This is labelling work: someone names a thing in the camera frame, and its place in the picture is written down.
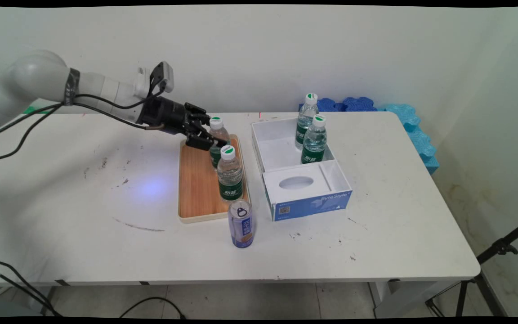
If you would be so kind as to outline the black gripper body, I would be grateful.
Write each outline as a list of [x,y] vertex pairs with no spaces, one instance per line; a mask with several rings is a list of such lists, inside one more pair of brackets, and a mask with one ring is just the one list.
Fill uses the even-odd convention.
[[192,133],[190,117],[192,105],[179,104],[173,100],[156,97],[146,101],[138,115],[138,123],[154,127],[170,135],[185,135]]

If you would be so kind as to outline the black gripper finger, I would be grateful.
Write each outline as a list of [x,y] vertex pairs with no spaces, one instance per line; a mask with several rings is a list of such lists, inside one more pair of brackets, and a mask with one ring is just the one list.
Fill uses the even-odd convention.
[[195,127],[199,126],[209,126],[210,125],[210,116],[208,115],[205,109],[198,107],[197,105],[193,105],[190,103],[185,103],[185,119],[184,124],[185,127]]
[[213,147],[222,148],[228,144],[228,141],[211,135],[202,125],[187,126],[185,129],[185,137],[186,146],[206,151]]

